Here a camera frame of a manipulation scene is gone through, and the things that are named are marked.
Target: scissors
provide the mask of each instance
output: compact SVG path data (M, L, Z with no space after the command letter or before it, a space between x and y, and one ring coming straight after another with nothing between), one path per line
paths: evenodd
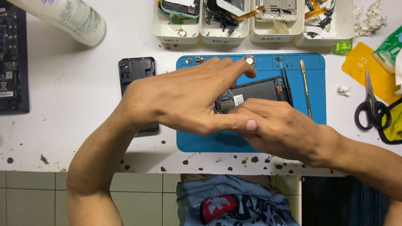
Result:
M366 90L367 96L366 100L361 103L355 112L355 123L357 127L361 130L369 130L373 126L377 129L386 129L391 125L391 112L388 110L387 106L377 101L373 93L373 86L371 85L369 70L366 70ZM361 125L359 120L359 115L361 111L365 111L367 115L368 126L364 127ZM383 116L387 117L385 125L382 125Z

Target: blue silicone mat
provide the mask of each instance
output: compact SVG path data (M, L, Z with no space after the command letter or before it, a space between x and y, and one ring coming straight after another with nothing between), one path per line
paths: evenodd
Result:
M220 59L230 57L233 61L240 60L244 55L187 55L177 60L176 69L198 65L195 57ZM290 54L255 54L256 78L247 78L244 74L237 80L237 84L257 81L274 76L282 76L281 63L287 63L287 76L292 91L294 107L308 115L307 101L304 91L303 73L300 60L303 59L306 66L306 78L310 96L310 104L313 120L318 124L326 124L326 92L325 92L325 59L318 53L290 53ZM199 136L177 131L177 147L182 152L229 152L250 153L258 152L243 138L232 132L219 132L209 136Z

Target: yellow cloth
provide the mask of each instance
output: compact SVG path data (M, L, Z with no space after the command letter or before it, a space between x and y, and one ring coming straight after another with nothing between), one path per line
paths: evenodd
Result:
M359 42L353 50L346 54L342 71L365 87L366 69L369 69L374 94L388 104L392 104L402 97L402 95L395 94L400 90L400 86L396 86L395 75L386 72L373 58L373 52L372 48Z
M402 144L402 98L388 107L391 112L391 126L384 130L379 130L381 140L387 144Z

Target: black scissors handle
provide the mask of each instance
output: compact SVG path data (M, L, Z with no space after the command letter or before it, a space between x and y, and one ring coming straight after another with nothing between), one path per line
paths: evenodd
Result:
M362 126L362 124L360 123L360 120L359 120L359 115L362 111L366 112L367 122L368 122L367 127ZM356 112L355 112L355 123L356 123L356 126L361 130L369 130L369 129L373 128L374 116L373 116L373 112L371 110L370 102L365 101L357 107Z
M386 129L391 125L392 118L391 118L391 112L388 110L387 106L379 101L374 102L374 121L373 125L377 129ZM385 125L382 125L382 118L383 116L386 116L387 121L385 122Z

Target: yellow card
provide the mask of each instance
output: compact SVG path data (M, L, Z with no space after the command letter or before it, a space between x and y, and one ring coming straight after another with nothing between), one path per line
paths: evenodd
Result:
M346 54L342 71L365 87L366 69L368 69L374 94L388 104L392 104L402 97L402 95L395 94L400 90L400 86L396 85L395 75L386 72L371 56L373 52L372 48L359 42L353 50Z

